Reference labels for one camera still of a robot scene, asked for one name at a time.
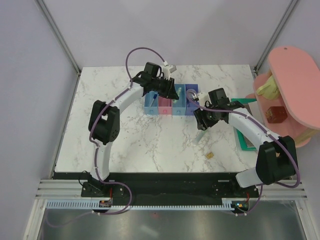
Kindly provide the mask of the teal blue plastic bin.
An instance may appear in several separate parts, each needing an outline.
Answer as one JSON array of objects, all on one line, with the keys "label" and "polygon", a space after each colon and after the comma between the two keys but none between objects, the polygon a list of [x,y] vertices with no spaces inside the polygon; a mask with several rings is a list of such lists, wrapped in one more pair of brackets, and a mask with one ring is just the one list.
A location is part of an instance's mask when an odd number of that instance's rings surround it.
[{"label": "teal blue plastic bin", "polygon": [[182,88],[180,99],[176,104],[172,101],[172,115],[173,116],[184,116],[186,113],[186,85],[185,84],[175,84],[175,90]]}]

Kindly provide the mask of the green correction tape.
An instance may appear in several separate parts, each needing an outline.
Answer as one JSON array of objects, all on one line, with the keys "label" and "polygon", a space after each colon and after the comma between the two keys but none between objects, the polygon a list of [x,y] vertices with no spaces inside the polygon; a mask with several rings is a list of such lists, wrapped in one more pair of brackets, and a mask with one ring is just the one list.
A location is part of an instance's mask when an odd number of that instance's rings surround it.
[{"label": "green correction tape", "polygon": [[179,88],[176,90],[177,99],[173,99],[173,100],[172,100],[172,103],[173,103],[173,104],[176,104],[176,103],[179,101],[181,92],[182,92],[182,88],[179,87]]},{"label": "green correction tape", "polygon": [[203,138],[203,136],[204,136],[205,134],[206,134],[206,130],[200,131],[200,132],[197,134],[196,138],[194,139],[193,143],[194,143],[195,145],[197,145],[197,144],[200,142],[200,140]]}]

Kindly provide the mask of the pink plastic bin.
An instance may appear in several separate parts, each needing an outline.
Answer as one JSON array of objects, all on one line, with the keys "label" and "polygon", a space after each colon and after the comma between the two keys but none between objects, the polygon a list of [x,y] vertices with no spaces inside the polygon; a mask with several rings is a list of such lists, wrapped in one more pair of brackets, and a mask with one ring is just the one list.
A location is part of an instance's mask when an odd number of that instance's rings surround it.
[{"label": "pink plastic bin", "polygon": [[164,97],[158,98],[158,114],[172,115],[172,100]]}]

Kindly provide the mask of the clear jar of clips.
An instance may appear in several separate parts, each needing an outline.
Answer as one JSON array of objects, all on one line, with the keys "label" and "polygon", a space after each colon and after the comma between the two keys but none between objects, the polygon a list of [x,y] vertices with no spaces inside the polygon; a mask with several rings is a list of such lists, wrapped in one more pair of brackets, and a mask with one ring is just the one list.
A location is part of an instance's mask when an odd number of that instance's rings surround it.
[{"label": "clear jar of clips", "polygon": [[196,98],[198,96],[197,91],[194,90],[193,88],[187,89],[186,96],[188,96],[189,98]]}]

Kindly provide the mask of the blue whiteboard marker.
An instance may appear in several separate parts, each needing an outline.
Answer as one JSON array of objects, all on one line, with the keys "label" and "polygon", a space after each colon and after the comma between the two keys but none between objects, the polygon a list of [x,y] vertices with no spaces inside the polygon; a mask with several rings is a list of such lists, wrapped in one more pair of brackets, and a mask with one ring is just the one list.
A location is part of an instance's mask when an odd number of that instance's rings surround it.
[{"label": "blue whiteboard marker", "polygon": [[149,107],[152,107],[152,106],[153,106],[153,104],[154,104],[155,100],[157,99],[157,96],[158,96],[158,94],[157,94],[157,93],[155,93],[155,94],[153,95],[153,97],[152,97],[152,100],[151,100],[151,102],[150,102]]}]

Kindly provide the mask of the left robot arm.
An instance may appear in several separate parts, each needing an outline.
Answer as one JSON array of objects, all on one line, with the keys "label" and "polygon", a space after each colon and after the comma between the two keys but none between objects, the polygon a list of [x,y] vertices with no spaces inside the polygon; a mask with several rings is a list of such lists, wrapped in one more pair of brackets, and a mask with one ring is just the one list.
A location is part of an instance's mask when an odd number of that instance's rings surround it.
[{"label": "left robot arm", "polygon": [[156,92],[165,99],[178,100],[175,80],[171,77],[176,70],[175,65],[159,66],[147,62],[144,70],[134,76],[123,92],[110,103],[100,100],[94,102],[88,125],[89,141],[95,145],[90,174],[97,179],[92,185],[92,191],[99,197],[106,196],[110,191],[109,183],[104,180],[110,175],[111,148],[120,133],[121,113],[149,92]]}]

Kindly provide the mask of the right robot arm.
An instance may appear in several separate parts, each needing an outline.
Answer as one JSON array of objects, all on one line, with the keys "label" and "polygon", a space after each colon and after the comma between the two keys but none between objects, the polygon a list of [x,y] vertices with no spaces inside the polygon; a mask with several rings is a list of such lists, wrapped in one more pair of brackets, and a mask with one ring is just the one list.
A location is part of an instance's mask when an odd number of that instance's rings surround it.
[{"label": "right robot arm", "polygon": [[278,184],[294,189],[301,181],[295,141],[280,136],[258,122],[239,101],[230,101],[223,88],[208,93],[188,90],[186,97],[197,109],[193,112],[197,128],[205,131],[219,121],[240,131],[256,148],[255,167],[239,172],[229,184],[235,197],[242,196],[247,187]]}]

